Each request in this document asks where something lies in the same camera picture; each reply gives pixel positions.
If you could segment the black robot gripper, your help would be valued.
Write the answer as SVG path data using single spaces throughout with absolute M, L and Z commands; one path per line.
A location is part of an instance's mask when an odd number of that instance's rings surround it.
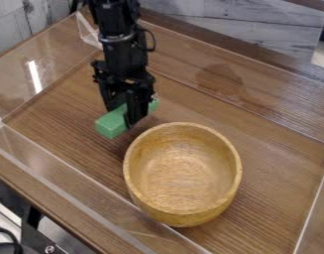
M 148 46 L 147 35 L 152 36 L 152 33 L 144 28 L 100 30 L 97 39 L 104 60 L 91 64 L 105 110 L 112 111 L 125 102 L 124 121 L 128 128 L 147 116 L 153 94 L 155 77 L 147 66 L 148 54 L 155 51 L 156 42 Z

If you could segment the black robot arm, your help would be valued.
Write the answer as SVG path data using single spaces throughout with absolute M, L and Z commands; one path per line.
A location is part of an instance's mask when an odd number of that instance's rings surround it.
M 155 94 L 155 77 L 149 73 L 148 30 L 139 25 L 139 0 L 81 0 L 97 25 L 97 41 L 104 59 L 91 63 L 105 109 L 125 106 L 123 123 L 132 127 L 148 114 Z

